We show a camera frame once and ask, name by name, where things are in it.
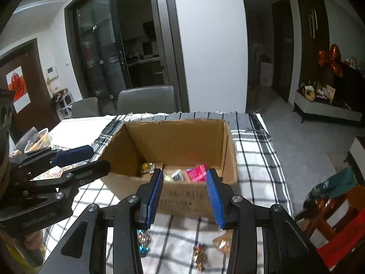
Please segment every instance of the tablecloth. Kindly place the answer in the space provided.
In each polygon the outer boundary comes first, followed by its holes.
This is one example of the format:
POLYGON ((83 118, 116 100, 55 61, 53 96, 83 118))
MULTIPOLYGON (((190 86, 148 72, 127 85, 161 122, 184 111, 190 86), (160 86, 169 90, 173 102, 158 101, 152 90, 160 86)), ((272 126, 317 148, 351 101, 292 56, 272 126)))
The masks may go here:
MULTIPOLYGON (((256 114, 243 114, 237 112, 193 112, 173 114, 130 114, 116 117, 105 117, 106 127, 102 130, 96 140, 91 143, 94 149, 94 156, 90 161, 97 160, 103 149, 118 132, 123 123, 131 120, 174 120, 174 119, 224 119, 229 123, 232 137, 236 147, 238 164, 238 183, 240 194, 253 204, 270 207, 272 204, 281 204, 292 216, 292 204, 289 198, 285 177, 280 165, 277 153, 273 146, 271 137, 260 117, 256 114)), ((82 119, 68 121, 70 130, 78 133, 79 141, 87 141, 87 132, 92 127, 92 119, 87 123, 82 119)), ((55 131, 57 136, 53 141, 60 141, 62 145, 66 132, 61 133, 60 129, 55 131)), ((80 188, 75 197, 72 209, 72 217, 65 219, 44 231, 44 244, 46 246, 46 257, 57 245, 59 240, 72 225, 75 219, 90 203, 97 203, 100 207, 115 205, 120 201, 104 184, 98 179, 91 184, 80 188)), ((113 228, 108 229, 107 237, 107 265, 106 272, 113 273, 113 228)), ((205 272, 225 273, 227 271, 228 258, 218 251, 212 240, 224 232, 218 228, 214 221, 198 218, 188 218, 157 214, 155 223, 148 234, 151 236, 150 252, 142 258, 143 271, 146 274, 170 274, 170 273, 200 273, 193 266, 193 246, 201 242, 206 246, 207 262, 205 272)), ((263 272, 262 256, 262 233, 257 229, 258 240, 258 273, 263 272)))

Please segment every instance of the gray floor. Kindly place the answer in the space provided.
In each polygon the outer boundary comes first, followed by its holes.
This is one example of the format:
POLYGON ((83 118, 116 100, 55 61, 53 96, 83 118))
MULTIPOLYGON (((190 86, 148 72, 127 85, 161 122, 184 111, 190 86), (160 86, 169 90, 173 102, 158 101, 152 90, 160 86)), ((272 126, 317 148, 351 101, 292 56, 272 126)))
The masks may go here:
POLYGON ((285 174, 294 213, 316 184, 336 173, 327 153, 347 152, 355 136, 365 136, 365 128, 350 125, 304 121, 292 112, 270 87, 259 87, 258 105, 285 174))

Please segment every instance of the screw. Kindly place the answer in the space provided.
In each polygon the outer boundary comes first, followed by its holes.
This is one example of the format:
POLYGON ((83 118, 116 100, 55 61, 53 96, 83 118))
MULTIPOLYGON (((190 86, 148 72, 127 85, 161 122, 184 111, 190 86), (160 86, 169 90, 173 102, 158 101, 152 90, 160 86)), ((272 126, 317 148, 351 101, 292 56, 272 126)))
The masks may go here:
POLYGON ((273 205, 273 209, 276 211, 276 212, 280 212, 283 210, 283 207, 279 204, 274 204, 273 205))
POLYGON ((87 209, 88 209, 88 211, 90 211, 90 212, 95 211, 95 210, 96 210, 96 208, 97 208, 97 204, 95 204, 95 203, 92 203, 92 204, 90 204, 89 206, 87 206, 87 209))
POLYGON ((62 199, 63 198, 63 193, 62 192, 58 192, 56 194, 56 199, 62 199))
POLYGON ((232 197, 232 201, 235 202, 235 203, 240 203, 240 202, 243 201, 243 198, 241 196, 239 196, 239 195, 234 195, 232 197))
POLYGON ((129 196, 129 197, 128 197, 128 202, 130 202, 130 203, 134 203, 134 202, 137 202, 137 201, 138 201, 138 199, 139 199, 139 197, 138 197, 138 196, 136 196, 136 195, 131 195, 131 196, 129 196))

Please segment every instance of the teal fabric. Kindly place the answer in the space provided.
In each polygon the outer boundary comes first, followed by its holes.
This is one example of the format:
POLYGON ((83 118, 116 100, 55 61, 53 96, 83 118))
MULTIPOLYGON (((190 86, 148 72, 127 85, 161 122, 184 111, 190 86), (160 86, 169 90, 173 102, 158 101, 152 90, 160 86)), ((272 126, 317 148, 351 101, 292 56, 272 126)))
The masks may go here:
POLYGON ((344 195, 357 184, 354 170, 351 167, 344 168, 325 182, 316 185, 305 198, 303 208, 318 198, 333 199, 344 195))

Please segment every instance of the ridged blue pad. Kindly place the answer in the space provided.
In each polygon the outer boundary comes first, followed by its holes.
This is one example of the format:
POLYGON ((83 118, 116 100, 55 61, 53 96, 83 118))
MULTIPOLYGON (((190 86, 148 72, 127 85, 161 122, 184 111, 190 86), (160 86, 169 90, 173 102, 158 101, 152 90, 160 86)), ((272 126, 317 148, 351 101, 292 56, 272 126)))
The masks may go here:
POLYGON ((153 224, 155 221, 158 202, 161 197, 163 184, 164 184, 164 177, 162 175, 162 171, 160 171, 160 173, 158 174, 158 178, 155 182, 155 185, 153 187, 153 191, 151 192, 151 197, 147 204, 146 226, 148 228, 151 228, 151 224, 153 224))
POLYGON ((207 171, 206 183, 207 183, 209 202, 210 205, 212 206, 215 222, 222 229, 226 224, 223 214, 223 204, 220 200, 218 190, 217 187, 215 186, 213 176, 210 170, 207 171))
POLYGON ((82 162, 92 158, 94 149, 90 145, 81 146, 74 149, 69 149, 56 154, 52 161, 54 166, 65 167, 73 163, 82 162))

